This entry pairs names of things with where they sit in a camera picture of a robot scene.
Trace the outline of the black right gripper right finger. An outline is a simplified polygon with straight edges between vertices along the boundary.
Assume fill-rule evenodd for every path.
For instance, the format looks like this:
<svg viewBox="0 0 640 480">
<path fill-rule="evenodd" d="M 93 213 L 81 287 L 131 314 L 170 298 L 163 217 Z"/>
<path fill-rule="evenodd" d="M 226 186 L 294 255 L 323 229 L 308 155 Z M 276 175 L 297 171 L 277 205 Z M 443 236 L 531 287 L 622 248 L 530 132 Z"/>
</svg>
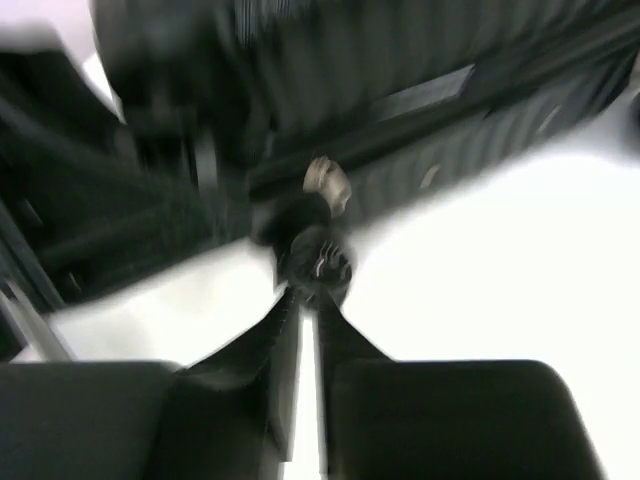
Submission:
<svg viewBox="0 0 640 480">
<path fill-rule="evenodd" d="M 573 397 L 533 360 L 386 356 L 323 295 L 317 310 L 331 479 L 600 479 Z"/>
</svg>

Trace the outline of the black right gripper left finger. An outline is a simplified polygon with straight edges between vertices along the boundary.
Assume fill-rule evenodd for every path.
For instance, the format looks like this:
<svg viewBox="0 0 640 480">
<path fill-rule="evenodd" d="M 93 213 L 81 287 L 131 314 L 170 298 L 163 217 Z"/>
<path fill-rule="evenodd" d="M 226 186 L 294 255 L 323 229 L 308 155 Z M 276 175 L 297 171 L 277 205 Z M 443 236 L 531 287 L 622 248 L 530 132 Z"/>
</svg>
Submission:
<svg viewBox="0 0 640 480">
<path fill-rule="evenodd" d="M 275 479 L 289 458 L 298 305 L 286 290 L 200 362 L 1 368 L 5 479 Z"/>
</svg>

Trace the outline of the black suitcase zipper pull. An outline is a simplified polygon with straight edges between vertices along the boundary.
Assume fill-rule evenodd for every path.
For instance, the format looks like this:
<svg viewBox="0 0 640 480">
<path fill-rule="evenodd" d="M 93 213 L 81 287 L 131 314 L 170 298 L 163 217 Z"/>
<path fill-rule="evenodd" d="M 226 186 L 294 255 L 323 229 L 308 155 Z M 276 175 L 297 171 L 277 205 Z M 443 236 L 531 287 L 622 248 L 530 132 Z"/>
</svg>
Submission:
<svg viewBox="0 0 640 480">
<path fill-rule="evenodd" d="M 254 206 L 250 238 L 271 250 L 274 284 L 293 289 L 309 309 L 328 297 L 341 306 L 347 296 L 354 259 L 338 218 L 351 194 L 345 172 L 321 156 L 300 180 L 268 189 Z"/>
</svg>

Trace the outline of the black ribbed hard-shell suitcase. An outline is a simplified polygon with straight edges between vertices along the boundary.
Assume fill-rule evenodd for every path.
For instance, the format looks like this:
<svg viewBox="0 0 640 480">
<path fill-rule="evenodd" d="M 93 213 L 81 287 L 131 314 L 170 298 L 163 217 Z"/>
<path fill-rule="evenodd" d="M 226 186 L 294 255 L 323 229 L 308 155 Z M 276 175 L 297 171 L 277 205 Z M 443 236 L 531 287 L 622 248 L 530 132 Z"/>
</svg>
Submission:
<svg viewBox="0 0 640 480">
<path fill-rule="evenodd" d="M 96 1 L 113 113 L 1 32 L 1 275 L 51 312 L 300 208 L 351 228 L 605 108 L 635 1 Z"/>
</svg>

